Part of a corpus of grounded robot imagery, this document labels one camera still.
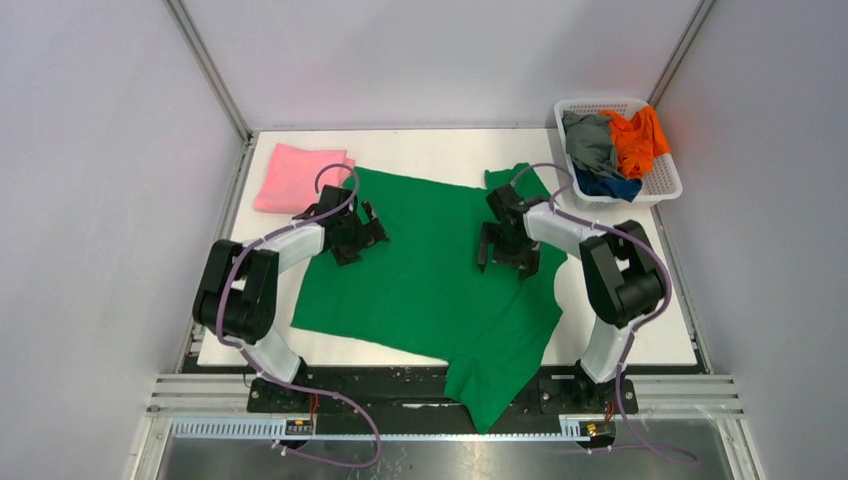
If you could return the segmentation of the green t shirt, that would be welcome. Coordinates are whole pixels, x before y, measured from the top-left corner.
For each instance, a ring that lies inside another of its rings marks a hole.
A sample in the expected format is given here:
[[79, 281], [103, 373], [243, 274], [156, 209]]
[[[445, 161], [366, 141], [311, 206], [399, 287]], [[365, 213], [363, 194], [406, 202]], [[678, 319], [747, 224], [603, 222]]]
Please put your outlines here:
[[542, 364], [562, 315], [554, 283], [567, 257], [542, 246], [526, 279], [499, 264], [480, 269], [480, 230], [493, 220], [488, 194], [514, 186], [524, 197], [547, 195], [524, 163], [483, 180], [472, 188], [359, 169], [358, 195], [388, 240], [346, 266], [313, 257], [291, 324], [445, 361], [444, 395], [486, 434]]

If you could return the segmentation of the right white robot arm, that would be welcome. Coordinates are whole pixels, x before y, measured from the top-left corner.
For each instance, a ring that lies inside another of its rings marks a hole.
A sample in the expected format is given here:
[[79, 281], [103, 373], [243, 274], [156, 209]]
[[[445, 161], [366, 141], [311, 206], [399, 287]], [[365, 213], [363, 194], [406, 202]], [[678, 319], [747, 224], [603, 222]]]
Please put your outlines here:
[[511, 184], [489, 193], [486, 203], [495, 219], [481, 227], [480, 270], [495, 263], [524, 280], [538, 272], [543, 245], [580, 262], [596, 320], [578, 361], [573, 396], [583, 410], [601, 410], [613, 398], [612, 383], [623, 375], [635, 331], [670, 300], [667, 267], [636, 221], [613, 227], [594, 223], [550, 199], [525, 199]]

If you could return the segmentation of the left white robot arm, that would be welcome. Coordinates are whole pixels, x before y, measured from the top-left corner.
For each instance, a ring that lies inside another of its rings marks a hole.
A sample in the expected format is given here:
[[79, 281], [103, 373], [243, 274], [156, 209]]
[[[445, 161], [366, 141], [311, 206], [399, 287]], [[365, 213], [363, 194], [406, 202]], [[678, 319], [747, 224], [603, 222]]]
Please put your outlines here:
[[195, 323], [235, 348], [288, 411], [309, 401], [310, 385], [297, 374], [303, 363], [276, 331], [279, 278], [314, 256], [339, 266], [360, 260], [363, 250], [389, 235], [374, 206], [356, 191], [328, 186], [318, 200], [285, 226], [256, 240], [218, 240], [210, 248], [192, 305]]

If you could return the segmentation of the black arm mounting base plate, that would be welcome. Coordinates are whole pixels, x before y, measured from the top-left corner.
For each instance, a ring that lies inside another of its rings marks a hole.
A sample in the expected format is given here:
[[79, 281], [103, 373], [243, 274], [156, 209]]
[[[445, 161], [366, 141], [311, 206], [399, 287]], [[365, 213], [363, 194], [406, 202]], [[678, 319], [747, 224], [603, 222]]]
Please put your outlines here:
[[[444, 396], [444, 367], [304, 367], [297, 384], [339, 392], [361, 405], [384, 435], [473, 434], [469, 410]], [[578, 368], [543, 366], [510, 401], [490, 429], [492, 435], [559, 431], [559, 419], [586, 417], [613, 420], [636, 414], [639, 403], [632, 381], [619, 391], [612, 384], [592, 387]], [[314, 397], [262, 379], [250, 384], [250, 413], [303, 414], [318, 434], [368, 434], [371, 429], [355, 409], [332, 397]]]

